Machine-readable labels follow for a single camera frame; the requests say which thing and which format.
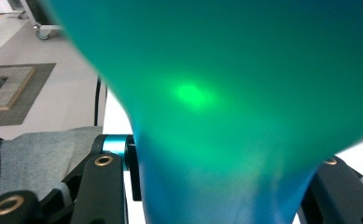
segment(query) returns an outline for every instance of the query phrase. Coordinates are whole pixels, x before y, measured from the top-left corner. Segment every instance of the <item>green light spot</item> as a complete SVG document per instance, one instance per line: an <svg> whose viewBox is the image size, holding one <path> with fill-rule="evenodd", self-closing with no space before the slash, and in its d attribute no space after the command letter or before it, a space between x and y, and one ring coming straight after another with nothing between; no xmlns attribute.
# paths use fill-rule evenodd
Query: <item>green light spot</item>
<svg viewBox="0 0 363 224"><path fill-rule="evenodd" d="M175 89L177 99L191 109L204 109L215 101L214 94L193 84L183 84Z"/></svg>

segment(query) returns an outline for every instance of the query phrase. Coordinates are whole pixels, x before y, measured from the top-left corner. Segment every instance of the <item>gray fabric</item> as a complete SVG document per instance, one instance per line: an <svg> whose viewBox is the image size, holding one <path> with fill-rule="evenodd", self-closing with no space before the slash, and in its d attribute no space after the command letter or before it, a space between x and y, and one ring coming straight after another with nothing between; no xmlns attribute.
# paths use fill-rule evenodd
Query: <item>gray fabric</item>
<svg viewBox="0 0 363 224"><path fill-rule="evenodd" d="M30 78L26 87L18 97L15 104L9 109L0 111L0 126L22 124L26 118L30 107L33 105L35 98L41 92L50 73L56 63L37 63L23 65L4 65L0 67L21 67L32 66L35 69L33 76Z"/></svg>
<svg viewBox="0 0 363 224"><path fill-rule="evenodd" d="M56 133L27 133L3 141L0 148L0 195L28 189L44 198L91 151L102 127Z"/></svg>

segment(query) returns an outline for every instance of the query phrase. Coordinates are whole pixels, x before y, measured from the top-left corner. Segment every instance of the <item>wheel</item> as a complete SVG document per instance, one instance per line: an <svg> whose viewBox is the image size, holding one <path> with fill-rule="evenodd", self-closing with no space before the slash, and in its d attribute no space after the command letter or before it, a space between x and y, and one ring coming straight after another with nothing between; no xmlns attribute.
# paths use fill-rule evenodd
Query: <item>wheel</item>
<svg viewBox="0 0 363 224"><path fill-rule="evenodd" d="M35 35L40 40L47 40L47 39L49 39L49 33L42 32L41 30L35 31Z"/></svg>

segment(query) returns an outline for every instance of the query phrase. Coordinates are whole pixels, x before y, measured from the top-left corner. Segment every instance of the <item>white floor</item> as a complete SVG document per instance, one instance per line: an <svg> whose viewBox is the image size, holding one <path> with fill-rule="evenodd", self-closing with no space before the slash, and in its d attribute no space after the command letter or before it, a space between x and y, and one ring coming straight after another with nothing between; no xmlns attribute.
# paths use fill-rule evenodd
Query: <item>white floor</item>
<svg viewBox="0 0 363 224"><path fill-rule="evenodd" d="M61 32L39 40L29 20L18 14L0 18L0 65L56 63L47 83L37 96L24 123L0 127L0 137L13 139L23 133L64 131L93 126L97 73ZM105 94L99 109L103 125Z"/></svg>

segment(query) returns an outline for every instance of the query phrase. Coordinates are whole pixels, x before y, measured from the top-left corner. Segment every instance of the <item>dark mat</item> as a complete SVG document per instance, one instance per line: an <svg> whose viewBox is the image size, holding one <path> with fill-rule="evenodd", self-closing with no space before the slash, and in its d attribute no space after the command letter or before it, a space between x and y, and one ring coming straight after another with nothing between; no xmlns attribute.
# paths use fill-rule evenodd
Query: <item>dark mat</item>
<svg viewBox="0 0 363 224"><path fill-rule="evenodd" d="M38 64L21 64L21 65L5 65L0 67L21 67L32 66L35 73L30 78L24 90L18 97L15 104L5 111L0 111L0 126L20 125L23 123L33 105L36 96L41 92L50 73L56 63L38 63Z"/></svg>

